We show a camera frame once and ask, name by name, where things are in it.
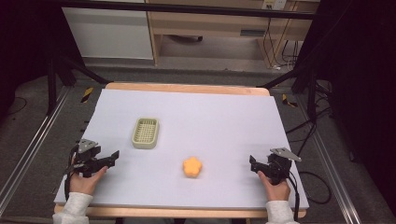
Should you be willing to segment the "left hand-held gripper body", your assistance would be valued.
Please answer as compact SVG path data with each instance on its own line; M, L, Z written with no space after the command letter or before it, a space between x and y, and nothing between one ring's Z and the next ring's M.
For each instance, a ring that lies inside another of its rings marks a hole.
M72 170L82 173L84 177L91 177L107 166L106 159L96 159L95 156L101 152L97 142L81 139L78 143L77 153L72 162Z

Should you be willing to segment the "white cabinet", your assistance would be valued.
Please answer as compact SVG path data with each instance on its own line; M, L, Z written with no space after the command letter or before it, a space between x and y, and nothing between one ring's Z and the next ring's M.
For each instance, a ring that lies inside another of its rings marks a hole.
M153 59L145 12L71 7L63 12L83 57Z

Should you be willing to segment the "person's right hand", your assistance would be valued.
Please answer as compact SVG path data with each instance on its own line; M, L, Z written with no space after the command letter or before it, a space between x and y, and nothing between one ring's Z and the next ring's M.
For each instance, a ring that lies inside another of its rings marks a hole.
M258 177L266 190L268 201L287 201L289 199L290 187L286 180L283 180L277 185L273 185L263 172L259 171Z

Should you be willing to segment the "white wall socket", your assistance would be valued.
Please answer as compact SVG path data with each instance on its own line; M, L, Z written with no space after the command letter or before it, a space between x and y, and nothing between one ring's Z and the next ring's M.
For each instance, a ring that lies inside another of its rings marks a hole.
M282 10L287 0L263 0L262 9Z

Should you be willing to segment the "aluminium floor rail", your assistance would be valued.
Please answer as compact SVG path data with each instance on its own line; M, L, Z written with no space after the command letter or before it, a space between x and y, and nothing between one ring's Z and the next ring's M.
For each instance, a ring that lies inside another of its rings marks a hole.
M12 197L19 187L23 177L25 176L29 166L35 158L35 154L40 149L42 143L46 139L53 123L62 111L64 103L72 90L71 87L62 87L59 95L56 97L55 106L51 112L43 119L39 128L35 132L34 137L30 141L28 147L24 150L17 165L12 170L6 184L0 190L0 217L5 213Z
M344 182L335 168L318 130L318 119L331 110L330 103L327 101L325 96L321 95L314 95L313 101L310 101L309 99L304 100L301 95L298 95L296 99L297 103L301 106L304 118L306 120L313 120L313 123L309 125L312 131L308 136L313 141L314 149L318 153L322 169L326 174L327 184L330 187L332 197L337 201L346 224L361 224L361 219L355 205L349 197Z

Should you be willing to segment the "green soap dish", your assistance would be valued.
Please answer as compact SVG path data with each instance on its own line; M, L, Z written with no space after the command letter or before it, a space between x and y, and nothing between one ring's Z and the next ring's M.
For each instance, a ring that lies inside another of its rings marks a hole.
M134 126L132 144L138 149L153 149L157 145L160 123L154 118L139 118Z

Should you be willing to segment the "wooden desk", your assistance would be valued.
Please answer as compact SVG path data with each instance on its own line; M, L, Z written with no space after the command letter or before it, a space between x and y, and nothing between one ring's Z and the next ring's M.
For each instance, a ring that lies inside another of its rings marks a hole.
M320 0L287 0L284 11L316 12ZM262 9L263 0L146 0L149 4L236 7ZM303 41L311 26L310 20L221 16L190 13L150 12L150 29L154 36L222 36L247 37L258 40L264 63L280 64L277 59L286 40Z

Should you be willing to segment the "black horizontal frame bar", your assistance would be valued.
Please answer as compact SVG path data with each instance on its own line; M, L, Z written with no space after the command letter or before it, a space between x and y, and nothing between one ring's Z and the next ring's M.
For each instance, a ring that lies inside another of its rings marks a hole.
M166 12L166 13L190 13L207 14L221 16L241 16L256 18L277 18L313 20L317 14L312 12L295 12L284 10L250 9L236 7L205 7L189 5L169 5L169 4L146 4L128 2L109 2L92 0L51 0L60 7L76 7L89 9L113 9L130 11Z

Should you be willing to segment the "black curtain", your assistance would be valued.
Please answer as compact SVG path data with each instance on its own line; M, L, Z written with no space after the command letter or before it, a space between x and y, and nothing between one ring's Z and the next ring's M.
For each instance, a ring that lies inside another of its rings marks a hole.
M0 119L23 83L47 74L48 61L65 85L76 79L57 54L83 64L63 10L43 0L0 0Z
M298 64L332 83L346 139L396 216L396 0L319 0Z

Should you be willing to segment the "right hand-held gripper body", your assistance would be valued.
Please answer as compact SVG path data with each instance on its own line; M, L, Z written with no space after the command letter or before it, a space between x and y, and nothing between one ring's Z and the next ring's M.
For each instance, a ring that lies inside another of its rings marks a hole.
M273 185L278 185L282 180L290 177L290 167L292 161L302 159L285 147L272 148L271 154L267 157L267 168L264 171Z

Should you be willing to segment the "person's left hand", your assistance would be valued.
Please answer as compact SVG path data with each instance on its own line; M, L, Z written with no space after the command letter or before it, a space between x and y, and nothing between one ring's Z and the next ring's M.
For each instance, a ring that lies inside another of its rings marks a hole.
M105 175L108 167L105 166L91 177L83 177L77 173L71 175L70 191L93 195L98 182Z

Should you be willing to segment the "yellow black floor tape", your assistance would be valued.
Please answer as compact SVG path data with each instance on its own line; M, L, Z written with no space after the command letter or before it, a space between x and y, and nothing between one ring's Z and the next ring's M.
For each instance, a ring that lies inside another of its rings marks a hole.
M82 103L86 103L93 92L93 87L89 87L84 91L83 97L81 98Z
M282 104L289 105L291 107L298 107L297 103L290 101L290 98L287 94L282 94Z

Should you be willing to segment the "orange flower-shaped soap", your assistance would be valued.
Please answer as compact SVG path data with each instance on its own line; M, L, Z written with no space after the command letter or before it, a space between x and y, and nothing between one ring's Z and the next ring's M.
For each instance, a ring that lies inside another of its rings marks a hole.
M186 177L197 177L202 168L202 163L196 157L190 157L183 161L183 173Z

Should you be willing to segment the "black metal stand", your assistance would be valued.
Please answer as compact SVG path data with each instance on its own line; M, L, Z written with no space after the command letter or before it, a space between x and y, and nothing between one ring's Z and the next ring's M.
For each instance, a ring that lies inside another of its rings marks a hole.
M277 84L294 77L294 83L291 86L293 93L302 93L303 90L308 89L307 94L307 115L313 121L316 122L316 104L315 104L315 94L316 94L316 80L317 80L317 70L312 67L302 66L294 68L285 75L278 77L266 84L260 85L260 88L267 90L272 89Z
M47 78L48 78L48 111L51 114L57 105L57 85L56 77L59 77L65 86L73 86L77 81L72 70L77 70L83 75L90 77L100 84L108 84L110 80L100 77L89 70L84 63L78 63L64 54L53 54L47 58Z

